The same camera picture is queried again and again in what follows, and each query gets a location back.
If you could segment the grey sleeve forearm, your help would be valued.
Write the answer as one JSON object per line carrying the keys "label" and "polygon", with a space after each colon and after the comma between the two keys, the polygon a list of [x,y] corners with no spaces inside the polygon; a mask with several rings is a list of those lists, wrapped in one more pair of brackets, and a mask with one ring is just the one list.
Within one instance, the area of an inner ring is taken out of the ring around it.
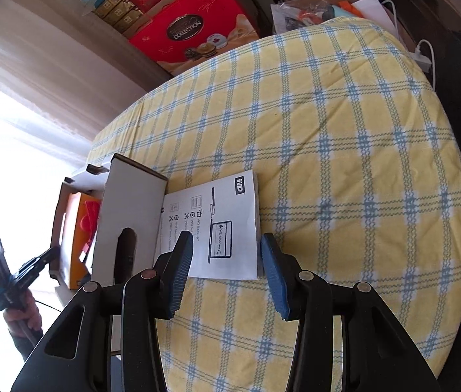
{"label": "grey sleeve forearm", "polygon": [[[35,337],[35,343],[40,342],[41,338],[43,338],[42,330],[32,330],[32,333]],[[23,361],[26,361],[29,355],[33,352],[35,345],[33,345],[32,342],[29,341],[29,338],[23,336],[18,336],[14,335],[13,333],[10,333],[10,337],[12,338],[17,351],[20,352]]]}

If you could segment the person's left hand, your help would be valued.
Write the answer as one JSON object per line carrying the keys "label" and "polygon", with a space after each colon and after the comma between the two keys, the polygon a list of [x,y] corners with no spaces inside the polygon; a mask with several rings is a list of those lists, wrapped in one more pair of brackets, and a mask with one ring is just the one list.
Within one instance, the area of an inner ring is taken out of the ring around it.
{"label": "person's left hand", "polygon": [[37,334],[41,334],[43,332],[42,317],[29,289],[25,291],[23,298],[26,305],[26,309],[24,311],[18,309],[6,309],[4,311],[4,320],[7,324],[10,335],[13,337],[26,337],[20,328],[20,321],[24,321],[27,327]]}

